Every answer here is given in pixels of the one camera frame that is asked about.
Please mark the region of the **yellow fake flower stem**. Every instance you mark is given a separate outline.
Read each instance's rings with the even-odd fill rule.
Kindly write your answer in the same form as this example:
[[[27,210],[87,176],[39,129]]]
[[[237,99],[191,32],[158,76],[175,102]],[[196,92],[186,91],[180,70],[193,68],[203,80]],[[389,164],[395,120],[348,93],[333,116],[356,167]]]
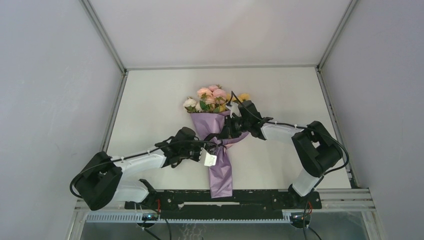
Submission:
[[[238,97],[227,93],[225,98],[222,96],[217,98],[216,108],[218,113],[231,111],[232,109],[235,109],[236,105],[248,100],[250,100],[250,95],[248,93],[242,93]]]

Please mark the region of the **white fake flower stem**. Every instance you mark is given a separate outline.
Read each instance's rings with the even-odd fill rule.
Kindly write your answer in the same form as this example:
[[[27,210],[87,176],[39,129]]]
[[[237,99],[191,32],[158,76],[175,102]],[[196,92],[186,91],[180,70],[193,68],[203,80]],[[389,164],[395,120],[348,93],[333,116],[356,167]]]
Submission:
[[[184,109],[189,113],[189,114],[193,114],[193,113],[201,113],[202,112],[202,108],[200,106],[200,103],[198,101],[196,101],[195,99],[188,97],[183,105]]]

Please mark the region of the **pink fake flower stem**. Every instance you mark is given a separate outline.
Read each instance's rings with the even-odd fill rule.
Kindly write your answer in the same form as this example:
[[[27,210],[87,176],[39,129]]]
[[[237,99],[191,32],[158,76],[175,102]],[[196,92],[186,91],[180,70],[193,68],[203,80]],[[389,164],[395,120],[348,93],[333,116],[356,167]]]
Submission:
[[[226,104],[230,100],[230,94],[220,85],[202,87],[197,91],[198,101],[195,106],[197,113],[223,113],[227,111]]]

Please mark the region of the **pink wrapping paper sheet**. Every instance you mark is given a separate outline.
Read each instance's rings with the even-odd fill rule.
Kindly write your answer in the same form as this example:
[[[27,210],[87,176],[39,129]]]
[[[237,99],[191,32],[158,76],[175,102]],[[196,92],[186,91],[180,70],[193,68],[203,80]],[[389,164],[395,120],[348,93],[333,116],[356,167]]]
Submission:
[[[219,134],[225,123],[225,117],[230,114],[230,111],[220,113],[191,113],[190,117],[198,136],[205,140],[209,134]],[[248,132],[243,132],[236,138],[212,138],[211,141],[217,143],[219,148],[216,152],[215,165],[208,169],[210,197],[226,198],[233,196],[233,176],[232,165],[228,154],[229,148],[239,143],[249,135]]]

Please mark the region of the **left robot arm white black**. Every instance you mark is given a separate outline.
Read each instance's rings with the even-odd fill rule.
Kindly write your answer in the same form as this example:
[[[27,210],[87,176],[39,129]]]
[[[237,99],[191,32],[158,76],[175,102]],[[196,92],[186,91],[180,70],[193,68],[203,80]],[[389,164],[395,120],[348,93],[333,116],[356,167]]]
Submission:
[[[207,144],[191,128],[183,127],[151,150],[116,157],[100,151],[70,181],[69,190],[92,211],[114,202],[136,202],[149,209],[156,203],[156,194],[144,181],[132,181],[132,176],[169,166],[174,168],[183,160],[199,162]]]

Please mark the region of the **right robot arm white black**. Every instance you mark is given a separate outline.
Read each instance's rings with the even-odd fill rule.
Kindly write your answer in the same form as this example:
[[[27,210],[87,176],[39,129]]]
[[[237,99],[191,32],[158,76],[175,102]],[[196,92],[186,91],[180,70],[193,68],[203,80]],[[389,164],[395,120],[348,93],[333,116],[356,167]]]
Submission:
[[[226,103],[225,107],[230,114],[224,118],[219,139],[235,139],[243,133],[250,133],[252,137],[264,141],[294,146],[303,167],[289,187],[289,203],[295,208],[302,208],[308,203],[309,194],[325,175],[336,170],[336,163],[347,155],[346,149],[319,121],[306,126],[275,122],[271,117],[261,116],[250,100]]]

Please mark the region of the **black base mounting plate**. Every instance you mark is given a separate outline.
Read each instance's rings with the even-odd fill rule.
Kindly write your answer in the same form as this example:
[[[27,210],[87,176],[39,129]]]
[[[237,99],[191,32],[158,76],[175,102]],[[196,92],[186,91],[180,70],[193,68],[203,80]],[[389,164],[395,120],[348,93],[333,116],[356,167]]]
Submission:
[[[283,211],[322,209],[314,191],[299,197],[288,190],[234,190],[231,197],[211,198],[208,190],[157,190],[141,204],[126,202],[126,210],[154,209],[168,220],[278,220]]]

